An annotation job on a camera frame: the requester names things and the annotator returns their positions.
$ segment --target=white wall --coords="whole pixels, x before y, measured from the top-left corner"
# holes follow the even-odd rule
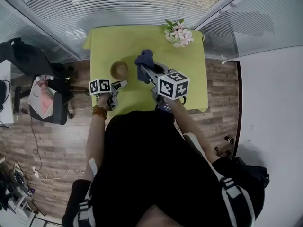
[[[255,227],[292,227],[303,215],[303,46],[236,60],[243,81],[237,156],[270,174]]]

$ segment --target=black bag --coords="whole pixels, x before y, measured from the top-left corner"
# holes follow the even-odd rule
[[[3,110],[3,104],[6,100],[6,84],[0,80],[0,112]]]

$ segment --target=beaded bracelet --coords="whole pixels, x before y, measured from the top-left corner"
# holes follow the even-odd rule
[[[104,108],[101,108],[99,106],[94,106],[93,107],[93,115],[98,115],[104,119],[106,119],[107,111]]]

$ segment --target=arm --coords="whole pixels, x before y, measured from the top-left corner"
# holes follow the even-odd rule
[[[176,118],[176,122],[181,129],[183,134],[185,133],[193,133],[198,142],[206,154],[206,157],[210,163],[213,163],[215,160],[219,159],[219,157],[215,154],[212,149],[209,141],[206,136],[200,130],[196,122],[190,117],[188,111],[181,104],[180,100],[170,100],[168,98],[164,98],[165,102],[171,107],[171,110]]]
[[[107,100],[109,94],[101,94],[97,105],[101,108],[107,109]],[[94,176],[89,166],[89,160],[94,158],[97,169],[99,170],[102,165],[104,155],[104,129],[105,129],[105,118],[99,115],[93,115],[90,123],[89,137],[86,143],[86,170],[83,176],[84,180],[93,181]]]

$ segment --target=blue cloth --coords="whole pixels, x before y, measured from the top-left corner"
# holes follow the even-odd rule
[[[138,66],[137,73],[138,73],[138,80],[149,83],[148,78],[142,73],[141,66],[145,65],[149,67],[150,69],[154,69],[155,65],[153,63],[153,53],[151,50],[142,50],[141,55],[138,55],[137,59],[134,61],[134,63]]]

